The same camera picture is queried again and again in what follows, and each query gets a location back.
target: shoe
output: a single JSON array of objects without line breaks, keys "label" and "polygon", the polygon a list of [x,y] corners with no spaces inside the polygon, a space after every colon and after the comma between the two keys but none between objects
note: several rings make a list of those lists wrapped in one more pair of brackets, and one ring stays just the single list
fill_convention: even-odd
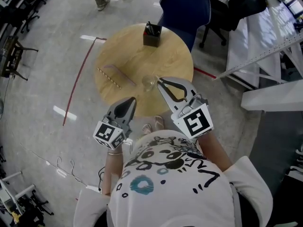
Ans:
[{"label": "shoe", "polygon": [[104,3],[101,5],[98,5],[98,10],[102,11],[103,9],[105,9],[106,5],[110,2],[110,0],[104,0]]}]

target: pen holder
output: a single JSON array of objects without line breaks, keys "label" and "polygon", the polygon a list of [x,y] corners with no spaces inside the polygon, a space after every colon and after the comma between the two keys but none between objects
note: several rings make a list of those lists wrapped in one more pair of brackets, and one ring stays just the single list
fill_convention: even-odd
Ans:
[{"label": "pen holder", "polygon": [[145,26],[145,30],[143,33],[143,44],[148,46],[158,47],[160,42],[162,27],[153,24],[151,24],[151,26],[153,28],[154,35],[152,35],[150,31],[147,29],[147,27]]}]

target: gray floor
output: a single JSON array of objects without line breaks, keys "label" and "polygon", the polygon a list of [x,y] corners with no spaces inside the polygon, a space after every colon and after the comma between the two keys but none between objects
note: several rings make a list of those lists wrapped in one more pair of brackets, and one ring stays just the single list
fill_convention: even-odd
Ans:
[{"label": "gray floor", "polygon": [[[77,198],[84,186],[72,176],[63,178],[46,159],[70,172],[70,159],[74,160],[74,173],[85,184],[98,184],[98,171],[104,166],[107,150],[92,138],[98,120],[108,105],[100,98],[93,79],[95,58],[102,47],[96,42],[78,81],[69,112],[76,120],[67,119],[53,110],[65,110],[81,63],[92,43],[82,35],[108,38],[119,29],[146,21],[157,23],[161,8],[154,6],[159,0],[112,0],[102,12],[96,10],[94,0],[48,0],[39,10],[39,20],[31,24],[31,31],[22,36],[22,44],[39,49],[39,53],[26,52],[19,72],[28,77],[10,80],[0,121],[0,141],[4,146],[8,174],[22,171],[23,175],[11,183],[16,191],[34,183],[39,193],[49,200],[54,216],[45,215],[46,226],[71,227]],[[198,33],[192,51],[197,67],[212,74],[225,70],[227,46],[212,32],[205,43],[204,52],[197,48],[202,31]],[[4,96],[8,80],[0,83]],[[193,84],[208,98],[215,134],[233,160],[248,155],[256,137],[259,113],[248,113],[240,108],[244,89],[228,80],[212,81],[195,72]],[[163,115],[168,127],[169,112]],[[151,118],[135,118],[132,123],[134,141],[141,135],[144,123]],[[129,147],[125,145],[128,157]]]}]

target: glass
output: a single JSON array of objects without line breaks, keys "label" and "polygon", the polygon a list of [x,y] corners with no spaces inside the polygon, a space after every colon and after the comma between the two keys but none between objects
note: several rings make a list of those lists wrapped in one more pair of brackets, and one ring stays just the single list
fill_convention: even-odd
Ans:
[{"label": "glass", "polygon": [[155,75],[145,75],[142,78],[143,91],[144,92],[151,91],[154,88],[157,80],[158,80],[158,77]]}]

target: equipment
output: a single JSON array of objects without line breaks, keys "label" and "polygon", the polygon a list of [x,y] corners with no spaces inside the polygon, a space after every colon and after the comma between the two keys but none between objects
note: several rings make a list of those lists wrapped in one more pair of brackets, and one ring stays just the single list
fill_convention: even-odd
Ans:
[{"label": "equipment", "polygon": [[[177,99],[166,85],[184,91],[184,98]],[[208,101],[191,82],[174,77],[163,77],[158,80],[158,89],[173,112],[171,119],[174,124],[189,138],[199,137],[214,128],[207,106]]]},{"label": "equipment", "polygon": [[134,97],[123,98],[110,106],[99,121],[93,137],[102,146],[115,150],[132,132],[129,122],[133,119],[137,101]]}]

